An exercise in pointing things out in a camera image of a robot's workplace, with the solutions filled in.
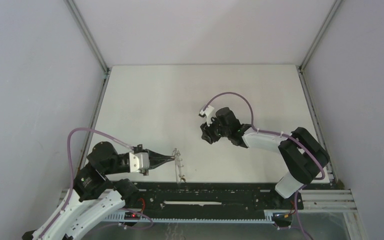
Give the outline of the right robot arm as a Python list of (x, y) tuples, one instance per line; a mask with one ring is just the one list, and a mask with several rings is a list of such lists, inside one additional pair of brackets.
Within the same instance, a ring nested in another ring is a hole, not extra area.
[(330, 161), (327, 151), (306, 128), (298, 127), (288, 136), (261, 133), (251, 124), (240, 123), (228, 107), (215, 110), (209, 105), (198, 115), (205, 119), (200, 125), (201, 138), (209, 144), (226, 138), (237, 147), (263, 149), (281, 155), (288, 171), (270, 196), (271, 204), (277, 209), (288, 206), (291, 196), (320, 176)]

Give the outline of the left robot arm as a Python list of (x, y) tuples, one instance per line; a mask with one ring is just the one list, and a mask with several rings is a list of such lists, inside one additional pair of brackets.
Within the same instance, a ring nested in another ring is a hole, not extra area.
[(87, 156), (88, 163), (73, 179), (61, 204), (38, 229), (27, 231), (23, 240), (79, 240), (112, 212), (133, 208), (139, 189), (127, 178), (111, 181), (108, 175), (140, 173), (144, 176), (176, 159), (134, 146), (127, 153), (118, 153), (108, 141), (97, 143)]

